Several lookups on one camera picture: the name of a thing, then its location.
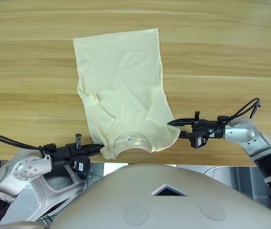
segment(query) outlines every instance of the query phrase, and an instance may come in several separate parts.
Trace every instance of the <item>cream t-shirt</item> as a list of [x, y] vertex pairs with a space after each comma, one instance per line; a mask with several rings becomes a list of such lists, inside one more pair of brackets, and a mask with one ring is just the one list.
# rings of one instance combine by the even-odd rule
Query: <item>cream t-shirt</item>
[[78, 94], [91, 138], [106, 159], [130, 148], [149, 152], [171, 146], [180, 129], [162, 85], [158, 30], [73, 39]]

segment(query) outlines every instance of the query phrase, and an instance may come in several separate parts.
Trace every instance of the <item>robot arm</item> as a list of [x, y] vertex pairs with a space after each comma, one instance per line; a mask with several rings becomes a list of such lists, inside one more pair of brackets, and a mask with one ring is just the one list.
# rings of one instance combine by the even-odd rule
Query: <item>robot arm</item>
[[102, 147], [95, 144], [82, 146], [81, 135], [77, 134], [76, 143], [63, 147], [49, 144], [38, 149], [19, 151], [7, 165], [0, 168], [0, 221], [30, 181], [65, 165], [86, 175], [90, 168], [89, 157], [98, 154]]
[[[260, 107], [259, 102], [251, 107], [253, 108], [251, 118], [258, 107]], [[192, 133], [181, 131], [179, 138], [189, 139], [193, 148], [203, 147], [209, 138], [223, 138], [225, 141], [237, 143], [243, 147], [249, 158], [263, 174], [264, 182], [271, 188], [271, 139], [257, 129], [251, 118], [239, 114], [242, 109], [232, 117], [219, 116], [217, 121], [199, 119], [199, 111], [197, 111], [195, 118], [178, 119], [168, 124], [174, 126], [191, 125]]]

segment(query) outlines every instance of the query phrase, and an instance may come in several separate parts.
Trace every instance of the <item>wooden table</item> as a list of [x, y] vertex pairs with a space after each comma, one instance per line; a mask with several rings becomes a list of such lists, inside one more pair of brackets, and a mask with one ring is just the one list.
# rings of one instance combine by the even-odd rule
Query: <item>wooden table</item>
[[[82, 133], [90, 143], [72, 38], [149, 28], [159, 28], [175, 118], [200, 110], [214, 120], [260, 97], [254, 120], [271, 136], [271, 1], [260, 0], [0, 0], [0, 134], [62, 146]], [[0, 143], [0, 159], [17, 150]], [[115, 162], [252, 165], [234, 143], [210, 140], [195, 150], [183, 139], [157, 153], [123, 152]]]

